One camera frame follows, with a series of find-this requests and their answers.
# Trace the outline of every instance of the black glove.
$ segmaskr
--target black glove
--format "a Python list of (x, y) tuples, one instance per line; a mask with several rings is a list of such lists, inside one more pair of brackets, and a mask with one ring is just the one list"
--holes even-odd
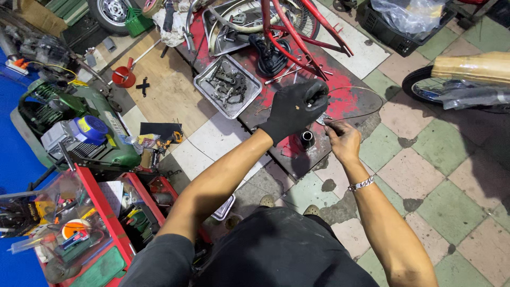
[(271, 114), (258, 127), (273, 139), (276, 147), (282, 139), (302, 130), (326, 111), (328, 93), (326, 83), (318, 79), (284, 87), (274, 94)]

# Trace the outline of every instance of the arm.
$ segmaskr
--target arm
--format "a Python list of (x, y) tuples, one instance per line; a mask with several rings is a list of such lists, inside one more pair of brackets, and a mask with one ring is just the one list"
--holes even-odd
[(327, 85), (320, 80), (278, 91), (267, 122), (260, 124), (249, 139), (222, 156), (184, 189), (157, 235), (179, 234), (195, 242), (199, 225), (227, 201), (271, 145), (300, 131), (326, 110), (327, 93)]
[(249, 139), (218, 159), (184, 189), (158, 235), (174, 233), (195, 242), (200, 223), (227, 201), (272, 145), (271, 137), (257, 129)]
[[(331, 148), (350, 184), (369, 177), (359, 160), (361, 133), (343, 122), (324, 127)], [(434, 267), (420, 240), (379, 187), (372, 183), (354, 191), (361, 222), (390, 286), (438, 286)]]

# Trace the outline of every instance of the paper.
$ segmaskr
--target paper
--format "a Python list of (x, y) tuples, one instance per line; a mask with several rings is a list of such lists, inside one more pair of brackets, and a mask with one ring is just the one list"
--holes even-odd
[(116, 217), (119, 217), (122, 195), (124, 193), (124, 184), (120, 180), (98, 182), (97, 184), (105, 195), (110, 207), (112, 207), (113, 213)]

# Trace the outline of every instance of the person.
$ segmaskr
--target person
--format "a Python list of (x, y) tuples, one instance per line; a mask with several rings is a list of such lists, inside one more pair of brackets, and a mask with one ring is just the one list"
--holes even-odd
[[(231, 196), (271, 146), (326, 110), (327, 94), (328, 87), (320, 80), (278, 91), (267, 121), (184, 189), (155, 239), (133, 259), (120, 286), (188, 286), (200, 224)], [(363, 228), (388, 284), (437, 286), (422, 244), (361, 164), (360, 132), (338, 121), (324, 129), (354, 189)], [(271, 196), (264, 196), (261, 205), (215, 246), (194, 286), (377, 286), (320, 219), (316, 206), (303, 216), (274, 207)]]

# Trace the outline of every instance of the green brush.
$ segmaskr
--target green brush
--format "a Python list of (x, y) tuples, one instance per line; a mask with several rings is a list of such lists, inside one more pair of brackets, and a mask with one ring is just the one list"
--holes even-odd
[(133, 38), (142, 34), (143, 31), (154, 25), (152, 19), (147, 19), (142, 15), (142, 9), (136, 9), (128, 6), (127, 12), (125, 25), (129, 34)]

